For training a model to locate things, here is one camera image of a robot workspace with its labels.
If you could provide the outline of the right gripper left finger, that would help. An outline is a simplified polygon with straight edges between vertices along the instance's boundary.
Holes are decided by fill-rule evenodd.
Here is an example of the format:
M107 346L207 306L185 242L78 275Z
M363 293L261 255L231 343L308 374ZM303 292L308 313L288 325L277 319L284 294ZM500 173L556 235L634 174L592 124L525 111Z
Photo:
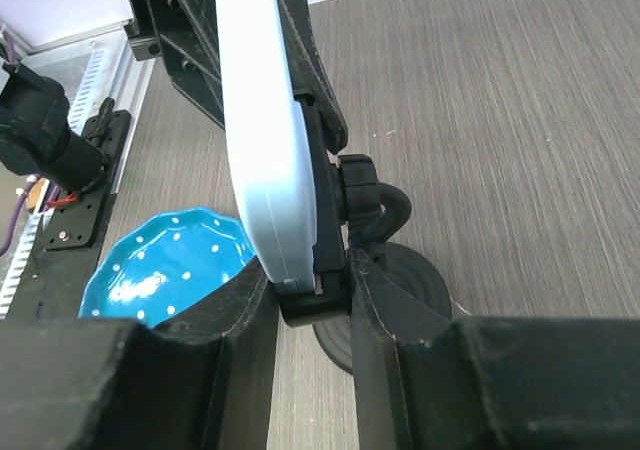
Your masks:
M278 308L257 260L155 328L120 319L1 324L5 449L262 449Z

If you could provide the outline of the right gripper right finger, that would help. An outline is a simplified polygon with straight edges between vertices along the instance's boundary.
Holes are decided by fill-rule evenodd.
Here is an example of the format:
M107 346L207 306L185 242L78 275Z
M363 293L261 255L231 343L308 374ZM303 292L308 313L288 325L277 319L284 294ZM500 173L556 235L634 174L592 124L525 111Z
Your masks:
M352 358L364 449L635 449L635 319L448 320L362 250Z

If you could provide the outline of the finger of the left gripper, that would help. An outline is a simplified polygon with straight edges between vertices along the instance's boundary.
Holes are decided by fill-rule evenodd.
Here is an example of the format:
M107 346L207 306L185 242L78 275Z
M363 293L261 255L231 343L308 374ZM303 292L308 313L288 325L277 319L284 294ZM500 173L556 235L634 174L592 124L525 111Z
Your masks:
M134 57L160 59L174 88L224 127L215 0L129 0Z
M307 90L319 107L324 139L331 153L348 143L348 127L315 44L307 0L277 0L291 82Z

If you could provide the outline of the phone with light blue case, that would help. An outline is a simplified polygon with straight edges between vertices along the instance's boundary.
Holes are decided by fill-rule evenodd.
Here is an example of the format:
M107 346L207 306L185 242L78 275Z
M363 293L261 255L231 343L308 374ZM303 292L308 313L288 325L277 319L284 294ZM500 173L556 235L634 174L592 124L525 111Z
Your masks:
M279 292L311 293L315 186L277 0L215 3L227 153L241 221Z

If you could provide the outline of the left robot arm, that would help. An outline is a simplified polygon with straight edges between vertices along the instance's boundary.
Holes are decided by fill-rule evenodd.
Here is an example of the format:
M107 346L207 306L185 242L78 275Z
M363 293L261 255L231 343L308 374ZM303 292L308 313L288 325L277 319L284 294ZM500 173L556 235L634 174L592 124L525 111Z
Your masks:
M176 90L216 125L224 124L215 0L129 0L131 45L149 43ZM325 147L337 154L347 125L315 46L307 0L276 0L295 92L311 95L321 117ZM105 179L113 158L72 134L62 86L23 63L4 63L1 161L17 175L39 173L73 192L90 192Z

